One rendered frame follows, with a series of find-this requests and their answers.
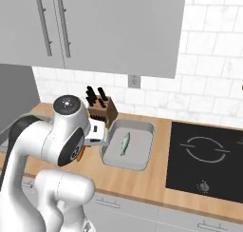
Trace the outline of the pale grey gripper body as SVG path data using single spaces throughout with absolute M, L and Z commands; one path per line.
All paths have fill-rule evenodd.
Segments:
M 108 131 L 104 127 L 92 126 L 88 135 L 84 138 L 85 145 L 108 146 Z

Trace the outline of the orange carrot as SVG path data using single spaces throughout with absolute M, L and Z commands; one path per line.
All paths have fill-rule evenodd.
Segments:
M 79 162 L 79 161 L 81 160 L 81 158 L 83 157 L 85 148 L 86 148 L 86 146 L 84 145 L 84 146 L 82 147 L 82 149 L 81 149 L 79 155 L 77 156 L 77 159 L 76 159 L 77 162 Z

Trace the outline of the grey-green fish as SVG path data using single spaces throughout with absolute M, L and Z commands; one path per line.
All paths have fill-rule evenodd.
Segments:
M 130 143 L 130 138 L 131 138 L 131 134 L 130 134 L 130 132 L 127 132 L 121 143 L 121 156 L 125 155 L 126 149 Z

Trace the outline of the grey tupperware tray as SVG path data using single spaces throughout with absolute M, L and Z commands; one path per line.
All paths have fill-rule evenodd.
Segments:
M 131 138 L 125 155 L 121 156 L 122 141 L 127 132 Z M 104 164 L 142 171 L 152 154 L 156 128 L 153 124 L 129 119 L 116 120 L 109 129 L 109 146 L 100 148 Z

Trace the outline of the brown wooden knife block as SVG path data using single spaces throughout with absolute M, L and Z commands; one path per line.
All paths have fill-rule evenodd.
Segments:
M 110 128 L 111 124 L 116 120 L 118 116 L 118 111 L 110 97 L 108 97 L 108 101 L 103 101 L 106 105 L 106 108 L 101 107 L 98 100 L 99 98 L 102 99 L 100 96 L 97 96 L 97 100 L 94 106 L 90 106 L 88 108 L 89 116 L 92 119 L 103 121 L 105 126 Z

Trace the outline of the grey drawer front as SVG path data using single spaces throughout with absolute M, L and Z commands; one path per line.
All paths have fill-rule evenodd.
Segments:
M 160 207 L 157 216 L 156 232 L 212 232 L 197 227 L 199 222 L 228 229 L 228 232 L 243 232 L 243 224 L 226 222 L 199 216 L 170 208 Z
M 120 209 L 95 203 L 96 199 L 116 202 Z M 155 232 L 158 208 L 96 192 L 93 199 L 84 205 L 85 215 L 94 224 L 97 232 Z
M 27 176 L 24 176 L 23 179 L 22 179 L 22 182 L 23 181 L 33 181 L 34 182 L 34 179 L 33 178 L 30 178 L 30 177 L 27 177 Z M 22 187 L 25 195 L 27 196 L 27 198 L 29 199 L 29 201 L 35 206 L 37 207 L 38 206 L 38 191 L 34 185 L 34 187 L 32 189 L 29 189 L 29 188 L 25 188 L 25 187 Z

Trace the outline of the grey tall cabinet panel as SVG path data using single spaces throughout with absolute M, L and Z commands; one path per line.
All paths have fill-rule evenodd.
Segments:
M 32 67 L 0 64 L 0 133 L 39 103 Z

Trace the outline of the black hob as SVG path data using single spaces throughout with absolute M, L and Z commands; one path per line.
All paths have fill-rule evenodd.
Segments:
M 243 203 L 243 130 L 173 122 L 166 186 Z

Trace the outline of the grey wide cupboard door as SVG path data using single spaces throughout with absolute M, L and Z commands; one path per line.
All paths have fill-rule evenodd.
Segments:
M 65 67 L 174 78 L 185 0 L 63 0 L 71 57 Z

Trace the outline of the grey narrow cupboard door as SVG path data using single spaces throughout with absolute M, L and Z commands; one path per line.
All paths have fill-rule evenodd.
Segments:
M 47 56 L 36 0 L 0 0 L 0 63 L 65 67 L 53 0 L 42 3 L 52 56 Z

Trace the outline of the grey wall socket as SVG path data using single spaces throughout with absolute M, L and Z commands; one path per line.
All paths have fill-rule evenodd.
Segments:
M 128 86 L 130 88 L 140 88 L 140 76 L 139 75 L 129 75 L 128 76 Z

